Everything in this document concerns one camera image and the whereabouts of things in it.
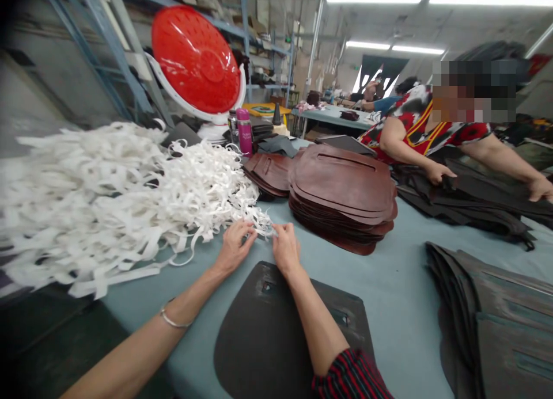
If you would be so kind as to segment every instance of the work table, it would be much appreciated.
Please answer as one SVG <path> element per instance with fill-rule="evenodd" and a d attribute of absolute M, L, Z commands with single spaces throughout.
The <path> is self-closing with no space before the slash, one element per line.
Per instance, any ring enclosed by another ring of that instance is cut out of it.
<path fill-rule="evenodd" d="M 536 250 L 525 252 L 522 245 L 507 243 L 493 234 L 426 218 L 399 198 L 394 230 L 366 257 L 347 252 L 303 228 L 294 221 L 285 199 L 258 205 L 268 210 L 273 222 L 294 223 L 302 245 L 301 262 L 311 278 L 363 300 L 378 368 L 397 398 L 453 398 L 440 362 L 440 297 L 425 268 L 426 241 L 461 249 L 497 267 L 553 283 L 553 242 L 538 240 Z M 198 242 L 188 265 L 168 266 L 157 276 L 111 286 L 103 301 L 127 330 L 135 331 L 213 265 L 221 244 L 222 234 L 211 242 Z M 158 259 L 171 254 L 166 249 Z M 179 257 L 188 256 L 185 252 Z M 262 260 L 274 262 L 272 246 L 270 241 L 258 239 L 243 265 L 213 294 L 169 358 L 166 366 L 179 397 L 229 398 L 215 374 L 215 341 L 234 297 Z"/>

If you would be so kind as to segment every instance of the wrist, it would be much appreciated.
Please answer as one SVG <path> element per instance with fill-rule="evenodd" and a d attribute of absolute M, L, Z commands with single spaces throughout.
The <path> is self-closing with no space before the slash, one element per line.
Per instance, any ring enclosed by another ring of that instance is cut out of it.
<path fill-rule="evenodd" d="M 233 263 L 219 263 L 215 262 L 210 268 L 205 272 L 205 275 L 214 280 L 225 280 L 236 270 Z"/>
<path fill-rule="evenodd" d="M 539 180 L 547 180 L 547 178 L 538 171 L 536 171 L 535 173 L 529 173 L 529 174 L 524 175 L 522 177 L 522 181 L 524 183 L 527 183 L 527 184 L 533 183 L 533 182 L 539 181 Z"/>
<path fill-rule="evenodd" d="M 301 266 L 301 264 L 295 265 L 293 267 L 290 267 L 288 269 L 285 269 L 282 271 L 282 275 L 288 282 L 288 284 L 291 286 L 291 282 L 297 282 L 305 279 L 309 279 L 309 276 L 307 275 L 307 272 L 305 272 L 304 268 Z"/>
<path fill-rule="evenodd" d="M 430 170 L 433 167 L 435 167 L 436 165 L 438 165 L 438 163 L 436 163 L 434 160 L 430 160 L 430 159 L 427 158 L 424 162 L 422 162 L 421 167 L 424 170 Z"/>

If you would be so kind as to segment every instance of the pile of white elastic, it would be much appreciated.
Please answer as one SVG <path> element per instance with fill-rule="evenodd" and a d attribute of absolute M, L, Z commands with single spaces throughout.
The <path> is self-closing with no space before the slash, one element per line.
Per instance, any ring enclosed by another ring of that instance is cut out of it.
<path fill-rule="evenodd" d="M 188 263 L 199 237 L 209 241 L 240 218 L 268 233 L 271 221 L 254 207 L 259 191 L 237 153 L 174 143 L 171 153 L 182 157 L 172 158 L 159 145 L 165 137 L 113 123 L 19 138 L 32 151 L 4 164 L 2 175 L 1 247 L 8 249 L 0 255 L 15 255 L 3 266 L 9 278 L 35 289 L 70 284 L 74 297 L 100 298 L 111 284 Z M 155 261 L 160 245 L 175 255 Z M 186 250 L 186 261 L 175 263 Z"/>

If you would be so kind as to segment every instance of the yellow object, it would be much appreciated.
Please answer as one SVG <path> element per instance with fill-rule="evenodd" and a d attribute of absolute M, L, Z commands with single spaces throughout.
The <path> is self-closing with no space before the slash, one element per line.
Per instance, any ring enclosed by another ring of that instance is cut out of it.
<path fill-rule="evenodd" d="M 275 113 L 275 104 L 273 102 L 266 104 L 244 104 L 242 107 L 247 109 L 252 116 L 256 117 L 272 117 Z M 292 113 L 292 110 L 289 108 L 279 108 L 282 116 Z"/>

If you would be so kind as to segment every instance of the pink water bottle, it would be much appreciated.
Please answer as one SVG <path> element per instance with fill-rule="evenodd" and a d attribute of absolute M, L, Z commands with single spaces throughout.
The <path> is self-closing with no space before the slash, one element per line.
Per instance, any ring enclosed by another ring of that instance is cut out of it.
<path fill-rule="evenodd" d="M 249 112 L 245 108 L 236 110 L 236 119 L 238 120 L 238 137 L 240 138 L 240 151 L 246 157 L 252 157 L 252 123 L 249 120 Z"/>

